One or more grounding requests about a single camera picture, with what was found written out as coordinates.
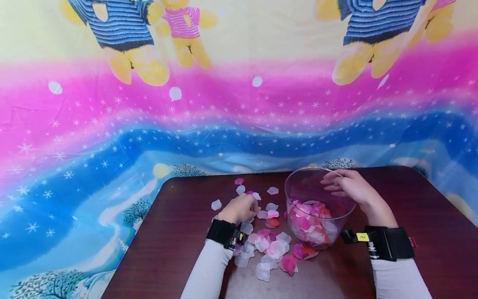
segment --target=bowl rim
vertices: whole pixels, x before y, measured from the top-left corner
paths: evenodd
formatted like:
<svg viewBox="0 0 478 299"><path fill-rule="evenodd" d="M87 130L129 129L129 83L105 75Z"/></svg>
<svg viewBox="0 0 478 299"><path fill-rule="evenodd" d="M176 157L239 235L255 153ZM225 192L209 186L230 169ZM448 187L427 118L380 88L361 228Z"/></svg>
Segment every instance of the bowl rim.
<svg viewBox="0 0 478 299"><path fill-rule="evenodd" d="M325 167L320 167L320 166L305 166L305 167L299 168L299 169L293 171L291 174L289 174L289 176L285 179L285 182L284 182L284 193L285 193L285 198L287 199L288 202L290 202L293 206L295 206L295 207L298 208L300 211L302 211L303 213L305 213L305 214L307 214L307 215L309 215L309 216L311 216L311 217L319 218L319 219L327 219L327 220L337 220L337 219L341 219L341 218L347 217L348 215L350 215L351 212L353 212L353 210L355 210L355 208L357 207L357 202L354 201L354 200L353 200L351 197L349 197L349 196L347 196L347 197L350 198L350 199L354 202L354 207L353 207L352 209L350 209L350 211L349 211L347 214L345 214L345 215L343 215L343 216L340 216L340 217L335 217L335 218L323 218L323 217L319 217L319 216L314 216L314 215L312 215L312 214L309 214L309 213L303 211L301 208L297 207L297 205L294 204L294 202L289 198L289 195L287 194L287 188L286 188L286 186L287 186L287 181L288 181L288 180L290 179L290 177L292 177L292 175L295 174L296 172L299 172L299 171L302 171L302 170L306 170L306 169L326 170L326 171L328 171L328 172L333 172L333 173L335 173L335 174L336 174L337 176L339 176L339 177L344 177L343 175L337 173L336 171L327 169L327 168L325 168Z"/></svg>

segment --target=wooden table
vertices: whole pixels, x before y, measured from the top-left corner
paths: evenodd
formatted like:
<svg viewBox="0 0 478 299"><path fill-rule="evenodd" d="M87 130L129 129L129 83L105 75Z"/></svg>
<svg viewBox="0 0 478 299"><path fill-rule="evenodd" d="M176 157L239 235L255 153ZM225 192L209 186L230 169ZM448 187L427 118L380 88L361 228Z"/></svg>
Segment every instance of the wooden table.
<svg viewBox="0 0 478 299"><path fill-rule="evenodd" d="M359 170L388 201L398 223L413 236L416 263L434 299L478 298L478 230L424 177L411 168L393 166ZM279 204L281 225L274 231L292 235L283 218L283 192L289 173L172 178L165 182L146 220L110 282L103 299L175 299L181 296L201 252L211 219L211 202L223 205L235 197L238 177L247 190L262 196L260 206ZM266 190L276 186L277 195ZM345 225L363 229L366 219L356 208ZM254 231L265 228L254 221ZM308 261L298 261L299 273L289 277L272 270L271 281L255 278L261 253L247 268L229 263L220 298L341 299L375 298L368 251L363 244L338 240Z"/></svg>

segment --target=teddy bear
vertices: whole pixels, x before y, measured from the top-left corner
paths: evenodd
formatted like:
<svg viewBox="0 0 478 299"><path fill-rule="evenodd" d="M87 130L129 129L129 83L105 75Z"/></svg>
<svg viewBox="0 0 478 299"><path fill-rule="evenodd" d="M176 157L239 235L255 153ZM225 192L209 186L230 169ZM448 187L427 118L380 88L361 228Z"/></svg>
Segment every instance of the teddy bear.
<svg viewBox="0 0 478 299"><path fill-rule="evenodd" d="M131 69L153 86L164 85L169 69L158 57L147 25L160 20L164 8L153 0L61 0L63 15L88 25L114 75L131 84Z"/></svg>
<svg viewBox="0 0 478 299"><path fill-rule="evenodd" d="M425 39L431 43L447 37L454 27L452 16L455 11L455 2L456 0L437 0L408 46L413 47L422 35L425 35Z"/></svg>
<svg viewBox="0 0 478 299"><path fill-rule="evenodd" d="M156 30L159 35L172 37L179 65L189 67L196 60L202 68L209 68L211 59L204 48L199 27L214 27L217 17L206 9L190 7L189 0L161 0L161 3L165 12Z"/></svg>
<svg viewBox="0 0 478 299"><path fill-rule="evenodd" d="M368 63L380 78L392 67L419 30L436 0L316 0L321 20L348 21L343 50L332 80L338 85L355 81Z"/></svg>

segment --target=colorful fabric backdrop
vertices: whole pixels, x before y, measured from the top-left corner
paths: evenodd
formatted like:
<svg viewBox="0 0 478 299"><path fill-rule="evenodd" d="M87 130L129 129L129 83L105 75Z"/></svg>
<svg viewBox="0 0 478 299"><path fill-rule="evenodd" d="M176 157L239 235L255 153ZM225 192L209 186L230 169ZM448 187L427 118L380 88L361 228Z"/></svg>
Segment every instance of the colorful fabric backdrop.
<svg viewBox="0 0 478 299"><path fill-rule="evenodd" d="M474 1L0 6L1 298L100 298L177 176L405 165L478 223Z"/></svg>

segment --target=left hand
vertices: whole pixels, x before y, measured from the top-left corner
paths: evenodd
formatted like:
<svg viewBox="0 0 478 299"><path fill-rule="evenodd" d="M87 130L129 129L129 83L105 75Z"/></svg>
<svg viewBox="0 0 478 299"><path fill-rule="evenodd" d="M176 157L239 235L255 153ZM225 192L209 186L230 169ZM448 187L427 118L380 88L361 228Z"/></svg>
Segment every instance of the left hand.
<svg viewBox="0 0 478 299"><path fill-rule="evenodd" d="M255 217L257 212L259 212L257 200L252 195L242 193L240 196L232 199L222 209L217 218L237 225L251 217Z"/></svg>

